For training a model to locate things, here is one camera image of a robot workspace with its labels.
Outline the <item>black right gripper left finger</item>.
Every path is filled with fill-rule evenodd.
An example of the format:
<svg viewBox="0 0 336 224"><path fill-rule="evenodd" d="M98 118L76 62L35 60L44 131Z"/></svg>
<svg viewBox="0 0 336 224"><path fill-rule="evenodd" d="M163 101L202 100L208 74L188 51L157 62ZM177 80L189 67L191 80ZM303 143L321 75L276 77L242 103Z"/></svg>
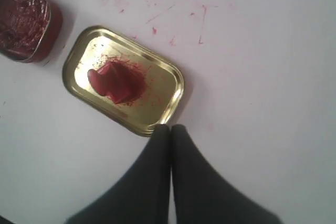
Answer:
<svg viewBox="0 0 336 224"><path fill-rule="evenodd" d="M171 182L169 135L167 125L157 125L129 170L67 223L167 223Z"/></svg>

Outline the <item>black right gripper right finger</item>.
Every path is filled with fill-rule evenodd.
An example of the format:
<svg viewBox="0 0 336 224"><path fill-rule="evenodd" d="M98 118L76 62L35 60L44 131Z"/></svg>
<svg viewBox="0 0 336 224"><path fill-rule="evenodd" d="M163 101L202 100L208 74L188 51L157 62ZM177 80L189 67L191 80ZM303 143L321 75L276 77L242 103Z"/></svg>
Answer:
<svg viewBox="0 0 336 224"><path fill-rule="evenodd" d="M228 183L204 158L183 125L171 128L177 223L280 223Z"/></svg>

